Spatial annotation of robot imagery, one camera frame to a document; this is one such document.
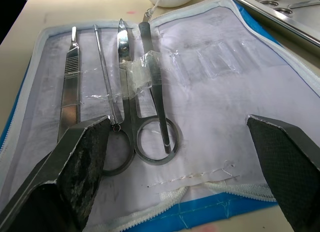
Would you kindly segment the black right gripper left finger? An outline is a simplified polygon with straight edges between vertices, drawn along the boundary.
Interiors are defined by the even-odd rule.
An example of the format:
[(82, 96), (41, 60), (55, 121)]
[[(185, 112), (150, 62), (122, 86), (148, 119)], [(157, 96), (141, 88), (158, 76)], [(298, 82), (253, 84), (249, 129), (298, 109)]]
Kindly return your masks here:
[(70, 127), (0, 214), (1, 231), (82, 231), (102, 177), (111, 120)]

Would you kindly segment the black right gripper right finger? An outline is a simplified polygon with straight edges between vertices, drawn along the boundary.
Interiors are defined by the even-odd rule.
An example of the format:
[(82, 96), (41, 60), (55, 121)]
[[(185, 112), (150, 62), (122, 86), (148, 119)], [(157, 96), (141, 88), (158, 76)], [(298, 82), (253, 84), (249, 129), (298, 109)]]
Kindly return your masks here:
[(319, 231), (320, 148), (297, 126), (248, 115), (267, 184), (294, 231)]

